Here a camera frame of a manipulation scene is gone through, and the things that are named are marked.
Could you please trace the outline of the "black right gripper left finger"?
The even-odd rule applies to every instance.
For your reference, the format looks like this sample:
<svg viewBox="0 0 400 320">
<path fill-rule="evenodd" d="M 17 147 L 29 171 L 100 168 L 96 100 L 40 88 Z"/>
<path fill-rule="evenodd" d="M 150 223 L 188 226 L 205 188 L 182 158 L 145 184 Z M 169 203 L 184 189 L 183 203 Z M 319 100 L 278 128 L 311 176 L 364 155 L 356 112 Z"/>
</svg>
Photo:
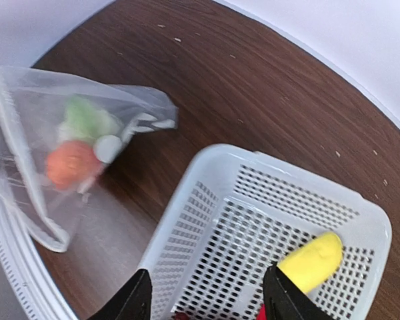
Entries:
<svg viewBox="0 0 400 320">
<path fill-rule="evenodd" d="M 139 269 L 88 320 L 150 320 L 152 289 L 148 270 Z"/>
</svg>

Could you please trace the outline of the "dark red toy grapes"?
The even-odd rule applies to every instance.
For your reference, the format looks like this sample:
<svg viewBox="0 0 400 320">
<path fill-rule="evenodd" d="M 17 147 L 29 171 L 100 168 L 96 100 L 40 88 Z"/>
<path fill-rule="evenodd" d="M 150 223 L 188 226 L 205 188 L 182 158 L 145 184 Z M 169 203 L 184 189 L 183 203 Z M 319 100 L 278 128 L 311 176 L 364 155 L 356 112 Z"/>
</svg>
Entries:
<svg viewBox="0 0 400 320">
<path fill-rule="evenodd" d="M 176 312 L 173 316 L 174 320 L 189 320 L 189 316 L 183 312 Z"/>
</svg>

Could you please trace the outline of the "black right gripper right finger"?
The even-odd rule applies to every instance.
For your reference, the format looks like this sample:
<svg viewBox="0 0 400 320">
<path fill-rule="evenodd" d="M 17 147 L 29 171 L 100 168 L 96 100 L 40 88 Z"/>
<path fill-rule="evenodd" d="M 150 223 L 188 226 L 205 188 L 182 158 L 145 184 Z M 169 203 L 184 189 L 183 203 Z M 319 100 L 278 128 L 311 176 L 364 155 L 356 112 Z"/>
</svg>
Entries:
<svg viewBox="0 0 400 320">
<path fill-rule="evenodd" d="M 274 264 L 267 268 L 263 278 L 262 319 L 330 320 L 330 316 Z"/>
</svg>

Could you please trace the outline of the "red toy bell pepper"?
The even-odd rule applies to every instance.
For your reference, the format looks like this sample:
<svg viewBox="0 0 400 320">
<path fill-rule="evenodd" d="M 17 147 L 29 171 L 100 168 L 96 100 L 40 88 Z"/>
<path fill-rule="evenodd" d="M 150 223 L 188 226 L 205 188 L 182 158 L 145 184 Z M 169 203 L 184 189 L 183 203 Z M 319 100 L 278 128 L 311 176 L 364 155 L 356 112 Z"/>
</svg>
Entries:
<svg viewBox="0 0 400 320">
<path fill-rule="evenodd" d="M 265 306 L 264 305 L 261 306 L 256 320 L 267 320 L 267 316 L 266 316 Z"/>
</svg>

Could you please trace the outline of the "orange toy pumpkin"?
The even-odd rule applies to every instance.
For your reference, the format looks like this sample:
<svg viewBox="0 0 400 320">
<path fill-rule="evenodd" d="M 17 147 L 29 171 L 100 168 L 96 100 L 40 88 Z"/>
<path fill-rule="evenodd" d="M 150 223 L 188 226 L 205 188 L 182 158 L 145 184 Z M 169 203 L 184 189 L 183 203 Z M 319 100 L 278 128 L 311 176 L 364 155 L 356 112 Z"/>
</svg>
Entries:
<svg viewBox="0 0 400 320">
<path fill-rule="evenodd" d="M 79 140 L 62 142 L 48 154 L 45 165 L 47 177 L 62 190 L 95 176 L 101 168 L 92 146 Z"/>
</svg>

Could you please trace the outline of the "clear polka dot zip bag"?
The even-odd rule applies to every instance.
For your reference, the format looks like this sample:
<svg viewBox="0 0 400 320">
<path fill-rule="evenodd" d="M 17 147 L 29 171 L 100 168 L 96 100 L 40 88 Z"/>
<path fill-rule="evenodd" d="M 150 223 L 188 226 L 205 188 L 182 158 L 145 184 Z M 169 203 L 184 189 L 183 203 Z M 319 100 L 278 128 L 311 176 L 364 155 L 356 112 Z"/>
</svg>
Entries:
<svg viewBox="0 0 400 320">
<path fill-rule="evenodd" d="M 177 107 L 158 89 L 0 66 L 0 198 L 62 253 L 90 188 L 133 136 L 176 126 Z"/>
</svg>

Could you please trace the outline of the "yellow toy lemon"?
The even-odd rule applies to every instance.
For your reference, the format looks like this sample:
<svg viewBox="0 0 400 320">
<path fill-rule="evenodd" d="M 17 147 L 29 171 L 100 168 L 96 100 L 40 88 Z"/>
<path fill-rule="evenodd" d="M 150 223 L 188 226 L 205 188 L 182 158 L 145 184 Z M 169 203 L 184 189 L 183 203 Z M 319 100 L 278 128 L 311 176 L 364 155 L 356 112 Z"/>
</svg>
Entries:
<svg viewBox="0 0 400 320">
<path fill-rule="evenodd" d="M 339 268 L 343 244 L 334 232 L 326 232 L 291 252 L 277 266 L 301 290 L 308 294 Z"/>
</svg>

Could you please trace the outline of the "white toy cauliflower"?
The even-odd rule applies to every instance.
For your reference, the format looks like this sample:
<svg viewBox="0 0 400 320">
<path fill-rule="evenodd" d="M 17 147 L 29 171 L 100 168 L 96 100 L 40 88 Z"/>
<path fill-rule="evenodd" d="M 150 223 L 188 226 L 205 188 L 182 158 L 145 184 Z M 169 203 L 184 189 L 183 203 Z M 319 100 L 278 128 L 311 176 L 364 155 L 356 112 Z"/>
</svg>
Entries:
<svg viewBox="0 0 400 320">
<path fill-rule="evenodd" d="M 76 95 L 67 101 L 64 121 L 57 129 L 57 140 L 60 143 L 83 141 L 94 145 L 102 136 L 119 134 L 122 126 L 116 116 Z"/>
</svg>

